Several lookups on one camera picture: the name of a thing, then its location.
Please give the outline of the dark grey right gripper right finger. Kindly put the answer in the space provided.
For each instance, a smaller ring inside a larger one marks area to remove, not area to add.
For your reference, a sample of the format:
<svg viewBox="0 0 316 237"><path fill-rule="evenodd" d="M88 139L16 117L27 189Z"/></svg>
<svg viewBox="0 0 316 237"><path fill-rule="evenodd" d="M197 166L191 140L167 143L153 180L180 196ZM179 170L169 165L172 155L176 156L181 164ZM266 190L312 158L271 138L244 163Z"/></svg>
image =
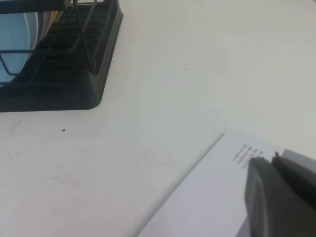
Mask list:
<svg viewBox="0 0 316 237"><path fill-rule="evenodd" d="M275 153L272 164L301 199L309 204L316 203L316 161L314 159L294 151L284 151L281 155Z"/></svg>

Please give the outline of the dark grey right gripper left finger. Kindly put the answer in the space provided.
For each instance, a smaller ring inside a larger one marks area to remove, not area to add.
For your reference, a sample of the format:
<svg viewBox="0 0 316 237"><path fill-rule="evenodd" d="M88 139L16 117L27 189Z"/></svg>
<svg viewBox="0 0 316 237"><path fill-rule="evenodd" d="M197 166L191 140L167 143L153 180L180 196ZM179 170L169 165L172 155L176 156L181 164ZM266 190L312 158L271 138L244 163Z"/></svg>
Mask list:
<svg viewBox="0 0 316 237"><path fill-rule="evenodd" d="M301 199L271 161L250 160L244 200L252 237L316 235L316 204Z"/></svg>

